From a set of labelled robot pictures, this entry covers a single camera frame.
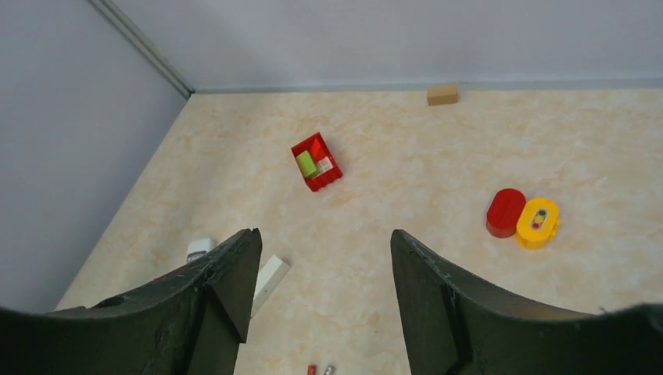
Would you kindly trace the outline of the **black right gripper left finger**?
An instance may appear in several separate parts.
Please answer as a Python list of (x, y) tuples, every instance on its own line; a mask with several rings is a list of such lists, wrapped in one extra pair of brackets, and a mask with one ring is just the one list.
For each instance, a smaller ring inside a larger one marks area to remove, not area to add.
[(246, 342), (262, 238), (212, 251), (92, 307), (1, 311), (4, 374), (231, 374)]

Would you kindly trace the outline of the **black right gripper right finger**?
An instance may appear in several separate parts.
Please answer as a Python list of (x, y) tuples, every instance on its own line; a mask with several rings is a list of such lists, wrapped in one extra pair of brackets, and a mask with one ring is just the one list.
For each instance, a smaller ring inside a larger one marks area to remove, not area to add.
[(414, 374), (659, 374), (662, 307), (593, 315), (517, 295), (404, 230), (392, 272)]

